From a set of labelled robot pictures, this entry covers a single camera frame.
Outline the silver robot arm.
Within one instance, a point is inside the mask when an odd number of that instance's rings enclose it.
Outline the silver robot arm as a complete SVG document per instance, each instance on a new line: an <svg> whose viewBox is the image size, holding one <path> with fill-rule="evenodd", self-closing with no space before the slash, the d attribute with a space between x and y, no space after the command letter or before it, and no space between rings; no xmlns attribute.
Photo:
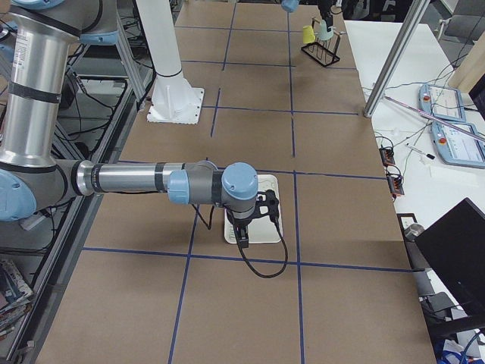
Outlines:
<svg viewBox="0 0 485 364"><path fill-rule="evenodd" d="M96 164L55 160L52 138L70 46L117 41L114 1L13 1L17 36L1 143L1 219L16 221L75 196L166 193L171 202L223 207L236 244L259 217L255 169L237 162Z"/></svg>
<svg viewBox="0 0 485 364"><path fill-rule="evenodd" d="M282 0L281 7L287 13L293 13L299 6L299 0ZM332 0L316 0L315 1L318 10L320 12L321 17L326 21L330 22L333 19L332 7L334 5L334 1Z"/></svg>

